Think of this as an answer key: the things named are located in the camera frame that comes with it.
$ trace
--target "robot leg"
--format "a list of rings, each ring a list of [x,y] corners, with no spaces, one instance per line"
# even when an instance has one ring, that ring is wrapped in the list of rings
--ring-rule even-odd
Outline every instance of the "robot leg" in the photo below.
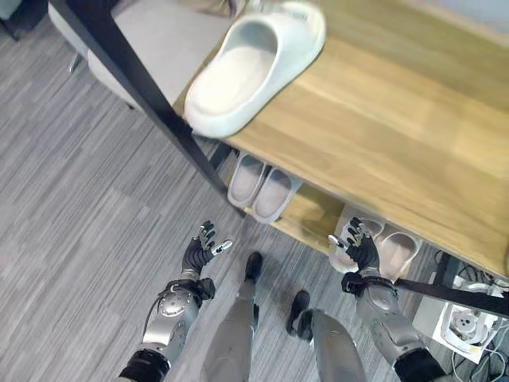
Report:
[[[336,319],[308,309],[309,294],[302,290],[293,300],[286,331],[313,344],[321,382],[367,382],[355,342]]]
[[[208,349],[201,370],[202,382],[249,380],[251,345],[258,322],[255,284],[261,266],[260,254],[251,255],[246,267],[246,279]]]

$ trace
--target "lower shelf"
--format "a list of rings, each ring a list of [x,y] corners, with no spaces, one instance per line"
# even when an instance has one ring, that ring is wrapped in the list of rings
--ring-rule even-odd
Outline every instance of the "lower shelf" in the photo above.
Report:
[[[311,248],[328,255],[327,236],[334,233],[344,203],[303,184],[278,220],[271,225]]]

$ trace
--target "chair leg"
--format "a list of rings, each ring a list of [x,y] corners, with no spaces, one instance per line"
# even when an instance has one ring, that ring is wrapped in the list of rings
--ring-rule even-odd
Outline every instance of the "chair leg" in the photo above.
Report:
[[[10,38],[12,38],[15,41],[19,41],[19,37],[16,36],[16,33],[14,33],[14,31],[7,25],[6,21],[2,20],[1,18],[0,18],[0,25],[7,32],[7,34],[10,36]]]
[[[69,65],[69,73],[73,74],[81,61],[83,61],[83,57],[79,53],[75,53]]]

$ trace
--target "black metal frame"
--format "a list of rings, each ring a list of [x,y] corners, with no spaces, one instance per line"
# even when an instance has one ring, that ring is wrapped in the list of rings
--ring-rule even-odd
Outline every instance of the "black metal frame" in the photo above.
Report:
[[[212,156],[212,162],[208,160],[192,137],[192,128],[172,109],[116,25],[111,11],[117,2],[118,0],[51,0],[58,13],[157,127],[228,202],[227,186],[216,169],[230,153],[231,148],[220,143]],[[240,216],[246,216],[244,211],[240,209],[236,211]]]

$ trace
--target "black robotic glove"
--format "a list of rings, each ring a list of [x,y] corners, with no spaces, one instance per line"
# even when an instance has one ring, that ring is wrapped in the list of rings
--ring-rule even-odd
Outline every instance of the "black robotic glove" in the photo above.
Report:
[[[198,236],[193,237],[188,247],[185,249],[182,259],[182,271],[193,270],[201,275],[201,269],[207,265],[215,256],[212,253],[214,241],[211,238],[216,234],[213,231],[214,224],[207,220],[200,226]]]
[[[350,245],[346,253],[357,263],[359,271],[368,267],[379,269],[379,252],[376,249],[375,241],[373,241],[369,230],[364,226],[363,222],[354,217],[350,220],[348,233],[350,233],[352,237],[347,238],[348,244]]]

